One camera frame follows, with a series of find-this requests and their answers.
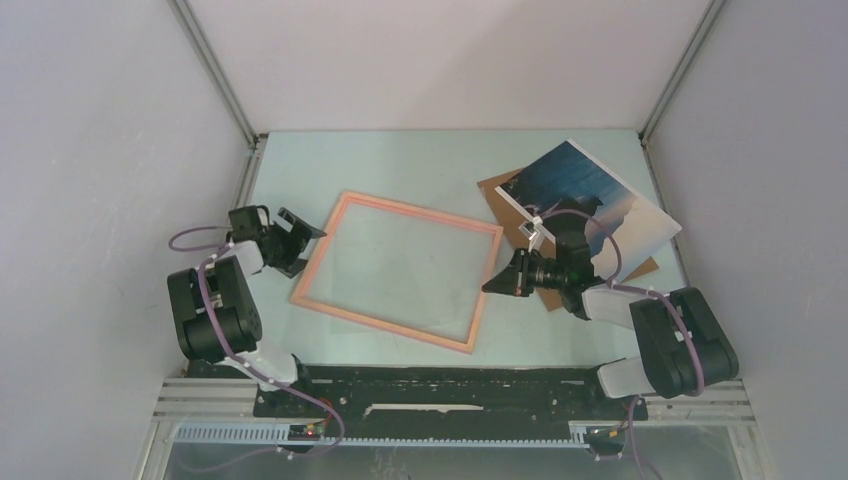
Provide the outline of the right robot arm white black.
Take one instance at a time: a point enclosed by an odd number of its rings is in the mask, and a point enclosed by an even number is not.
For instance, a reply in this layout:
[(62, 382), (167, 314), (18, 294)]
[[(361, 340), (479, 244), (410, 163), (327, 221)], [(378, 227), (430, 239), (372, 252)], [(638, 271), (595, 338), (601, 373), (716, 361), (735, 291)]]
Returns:
[[(560, 216), (599, 230), (614, 253), (611, 273), (597, 273), (583, 228), (557, 236), (553, 256), (542, 254), (544, 222)], [(576, 318), (618, 325), (635, 334), (638, 356), (597, 366), (592, 383), (583, 388), (581, 402), (591, 416), (610, 416), (625, 397), (698, 397), (708, 386), (739, 374), (737, 353), (703, 293), (695, 287), (663, 292), (621, 282), (624, 250), (612, 229), (595, 216), (579, 207), (559, 207), (504, 225), (524, 243), (483, 284), (483, 292), (526, 298), (537, 290), (552, 291)]]

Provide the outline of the clear glass pane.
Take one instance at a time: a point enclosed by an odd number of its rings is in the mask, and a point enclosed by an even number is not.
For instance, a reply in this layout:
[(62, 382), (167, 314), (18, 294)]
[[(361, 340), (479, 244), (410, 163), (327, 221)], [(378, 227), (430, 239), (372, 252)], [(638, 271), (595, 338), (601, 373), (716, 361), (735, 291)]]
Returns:
[(349, 205), (314, 275), (308, 297), (337, 309), (469, 343), (493, 230)]

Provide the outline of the orange wooden picture frame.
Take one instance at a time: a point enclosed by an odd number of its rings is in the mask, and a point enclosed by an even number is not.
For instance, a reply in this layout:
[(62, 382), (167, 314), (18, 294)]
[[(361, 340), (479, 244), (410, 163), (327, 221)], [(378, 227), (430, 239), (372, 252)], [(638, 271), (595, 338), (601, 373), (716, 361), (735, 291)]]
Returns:
[(345, 191), (292, 304), (470, 354), (494, 272), (501, 226)]

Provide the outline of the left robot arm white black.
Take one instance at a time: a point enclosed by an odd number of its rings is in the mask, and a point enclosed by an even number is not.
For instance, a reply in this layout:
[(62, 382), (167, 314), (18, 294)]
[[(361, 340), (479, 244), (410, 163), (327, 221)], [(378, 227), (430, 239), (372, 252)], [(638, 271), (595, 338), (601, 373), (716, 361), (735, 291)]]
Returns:
[(263, 344), (248, 279), (265, 269), (296, 277), (308, 264), (302, 256), (306, 247), (326, 234), (285, 208), (272, 213), (249, 205), (227, 217), (223, 243), (209, 245), (211, 253), (200, 265), (167, 277), (180, 350), (191, 361), (233, 368), (262, 391), (278, 391), (283, 409), (304, 416), (316, 403), (308, 370), (296, 355)]

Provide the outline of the brown backing board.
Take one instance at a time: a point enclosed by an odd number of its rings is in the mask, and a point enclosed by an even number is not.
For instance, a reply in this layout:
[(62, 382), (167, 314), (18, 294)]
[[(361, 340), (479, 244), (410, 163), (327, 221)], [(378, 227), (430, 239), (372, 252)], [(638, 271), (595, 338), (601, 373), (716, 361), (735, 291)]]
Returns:
[[(521, 198), (520, 189), (513, 188), (518, 180), (513, 180), (521, 173), (522, 169), (506, 172), (502, 175), (492, 177), (478, 182), (478, 187), (481, 190), (487, 204), (495, 216), (497, 223), (503, 227), (504, 236), (513, 248), (528, 248), (530, 240), (524, 233), (519, 230), (519, 227), (535, 214), (538, 210), (535, 204), (527, 203), (527, 199)], [(546, 233), (541, 234), (540, 253), (544, 258), (553, 259), (555, 257), (556, 248), (555, 240), (551, 240)], [(635, 278), (643, 277), (651, 272), (659, 270), (659, 265), (653, 257), (648, 257), (641, 265), (633, 272), (626, 276), (625, 281), (630, 281)], [(553, 312), (563, 308), (561, 298), (558, 293), (552, 290), (536, 290), (536, 293), (541, 298), (541, 301), (548, 312)]]

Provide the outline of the landscape photo print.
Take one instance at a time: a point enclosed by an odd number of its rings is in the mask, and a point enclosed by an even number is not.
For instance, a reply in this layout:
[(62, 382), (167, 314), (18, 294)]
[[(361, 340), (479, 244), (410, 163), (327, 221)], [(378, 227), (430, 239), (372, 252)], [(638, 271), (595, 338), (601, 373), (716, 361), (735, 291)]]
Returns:
[(535, 204), (533, 217), (566, 197), (598, 197), (586, 234), (595, 272), (624, 279), (668, 243), (682, 227), (586, 149), (569, 139), (521, 170), (513, 188)]

